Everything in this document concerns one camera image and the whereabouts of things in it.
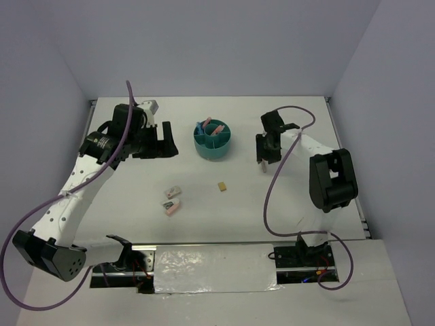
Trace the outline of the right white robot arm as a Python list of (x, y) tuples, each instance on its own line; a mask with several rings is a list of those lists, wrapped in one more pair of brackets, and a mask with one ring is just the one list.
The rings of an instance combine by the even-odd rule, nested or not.
[[(286, 124), (279, 112), (297, 109), (311, 117), (304, 126)], [(319, 257), (320, 245), (329, 240), (336, 221), (332, 214), (342, 209), (358, 196), (358, 183), (350, 152), (345, 148), (334, 149), (323, 145), (305, 133), (316, 122), (315, 115), (303, 107), (286, 105), (269, 111), (260, 117), (263, 133), (256, 135), (256, 162), (265, 169), (268, 164), (279, 163), (268, 187), (263, 204), (263, 224), (267, 232), (280, 238), (295, 236), (302, 245), (295, 250), (296, 260), (310, 266)], [(290, 233), (276, 232), (268, 224), (268, 204), (278, 176), (290, 156), (296, 156), (308, 164), (308, 192), (312, 204), (321, 211), (321, 217), (308, 230)]]

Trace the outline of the blue translucent stapler case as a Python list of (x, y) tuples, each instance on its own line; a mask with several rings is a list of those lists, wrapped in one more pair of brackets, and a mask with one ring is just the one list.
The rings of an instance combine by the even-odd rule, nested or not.
[(196, 123), (196, 131), (198, 134), (204, 134), (203, 125), (200, 122)]

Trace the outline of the yellow eraser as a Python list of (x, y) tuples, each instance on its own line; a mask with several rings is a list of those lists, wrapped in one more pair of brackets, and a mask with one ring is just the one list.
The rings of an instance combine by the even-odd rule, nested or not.
[(219, 182), (219, 183), (218, 183), (218, 188), (219, 188), (219, 190), (220, 190), (221, 192), (226, 191), (226, 185), (225, 185), (225, 183), (224, 183), (224, 182)]

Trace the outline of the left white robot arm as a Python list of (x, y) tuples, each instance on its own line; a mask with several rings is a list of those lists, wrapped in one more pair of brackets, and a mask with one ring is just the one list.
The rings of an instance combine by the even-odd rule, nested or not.
[(171, 158), (178, 154), (170, 122), (162, 123), (163, 138), (158, 139), (157, 110), (155, 100), (116, 105), (112, 119), (86, 136), (60, 199), (49, 205), (28, 232), (19, 230), (12, 239), (30, 265), (68, 282), (86, 266), (109, 263), (124, 271), (143, 257), (120, 236), (78, 243), (75, 235), (94, 197), (121, 162), (128, 157)]

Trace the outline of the pink translucent case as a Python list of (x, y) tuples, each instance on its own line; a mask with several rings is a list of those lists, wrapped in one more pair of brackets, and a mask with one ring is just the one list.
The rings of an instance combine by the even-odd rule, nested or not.
[(202, 124), (202, 127), (205, 128), (211, 122), (211, 117), (208, 117)]

